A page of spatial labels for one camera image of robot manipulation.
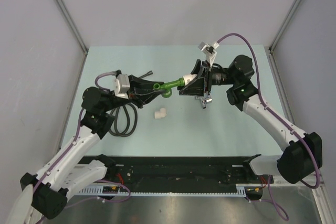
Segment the white straight pipe fitting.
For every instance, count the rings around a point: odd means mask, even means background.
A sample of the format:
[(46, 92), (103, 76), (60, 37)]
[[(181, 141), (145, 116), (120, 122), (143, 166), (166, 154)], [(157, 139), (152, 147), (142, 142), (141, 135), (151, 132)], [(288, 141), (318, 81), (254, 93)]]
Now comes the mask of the white straight pipe fitting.
[(184, 85), (188, 85), (192, 80), (196, 78), (197, 74), (185, 74), (182, 76), (182, 79), (184, 81)]

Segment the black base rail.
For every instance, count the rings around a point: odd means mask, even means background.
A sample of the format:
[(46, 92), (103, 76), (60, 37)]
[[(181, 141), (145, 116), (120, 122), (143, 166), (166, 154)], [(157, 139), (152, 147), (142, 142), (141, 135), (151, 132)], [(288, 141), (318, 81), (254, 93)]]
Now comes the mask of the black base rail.
[(105, 178), (121, 182), (133, 193), (235, 193), (236, 185), (263, 186), (271, 175), (257, 175), (250, 156), (231, 157), (122, 157), (101, 155), (111, 171)]

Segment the green plastic faucet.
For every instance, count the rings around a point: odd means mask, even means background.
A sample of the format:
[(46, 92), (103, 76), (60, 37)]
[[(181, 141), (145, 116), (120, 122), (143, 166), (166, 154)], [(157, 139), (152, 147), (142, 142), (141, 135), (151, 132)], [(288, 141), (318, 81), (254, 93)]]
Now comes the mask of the green plastic faucet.
[(163, 98), (169, 98), (172, 95), (172, 88), (182, 87), (184, 85), (185, 85), (184, 79), (183, 78), (179, 78), (179, 79), (177, 79), (175, 81), (167, 82), (167, 83), (164, 83), (164, 84), (155, 83), (153, 85), (153, 89), (156, 89), (156, 90), (165, 90), (161, 94), (161, 96)]

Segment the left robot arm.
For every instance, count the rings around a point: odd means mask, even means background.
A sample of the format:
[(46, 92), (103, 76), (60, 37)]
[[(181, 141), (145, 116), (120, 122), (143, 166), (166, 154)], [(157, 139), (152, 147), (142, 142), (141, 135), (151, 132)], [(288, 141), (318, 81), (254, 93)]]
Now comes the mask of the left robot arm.
[(76, 170), (78, 162), (109, 132), (115, 117), (110, 111), (127, 104), (142, 108), (166, 92), (164, 82), (149, 81), (111, 71), (98, 75), (93, 87), (85, 89), (74, 136), (34, 174), (20, 179), (22, 192), (7, 223), (31, 223), (33, 212), (53, 219), (68, 201), (88, 185), (115, 178), (113, 163), (103, 156)]

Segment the white elbow pipe fitting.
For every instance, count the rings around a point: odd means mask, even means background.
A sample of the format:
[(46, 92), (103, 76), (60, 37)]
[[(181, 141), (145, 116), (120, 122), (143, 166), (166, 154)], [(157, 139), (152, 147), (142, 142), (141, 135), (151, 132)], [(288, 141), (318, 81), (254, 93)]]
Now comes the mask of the white elbow pipe fitting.
[(154, 112), (155, 119), (163, 119), (167, 116), (166, 108), (160, 108), (158, 111)]

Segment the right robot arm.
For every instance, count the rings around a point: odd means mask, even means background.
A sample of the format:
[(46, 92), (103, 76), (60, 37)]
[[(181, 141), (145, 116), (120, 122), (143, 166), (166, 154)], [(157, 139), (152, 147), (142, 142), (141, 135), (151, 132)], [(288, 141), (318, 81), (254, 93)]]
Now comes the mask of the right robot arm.
[(229, 85), (228, 102), (261, 125), (282, 150), (281, 155), (252, 157), (242, 169), (243, 179), (254, 183), (261, 175), (276, 175), (295, 184), (315, 174), (313, 188), (317, 188), (321, 183), (321, 137), (315, 132), (306, 133), (278, 114), (251, 82), (254, 73), (253, 61), (245, 55), (237, 56), (227, 68), (197, 60), (191, 72), (194, 79), (179, 87), (179, 94), (204, 97), (212, 86)]

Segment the chrome metal faucet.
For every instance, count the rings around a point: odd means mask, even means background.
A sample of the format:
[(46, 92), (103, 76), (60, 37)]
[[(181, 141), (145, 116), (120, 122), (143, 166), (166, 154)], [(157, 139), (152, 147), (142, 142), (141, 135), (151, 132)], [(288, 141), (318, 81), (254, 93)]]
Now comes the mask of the chrome metal faucet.
[(196, 96), (195, 99), (199, 100), (202, 109), (207, 108), (207, 105), (209, 103), (212, 103), (213, 101), (211, 96), (203, 96), (203, 97)]

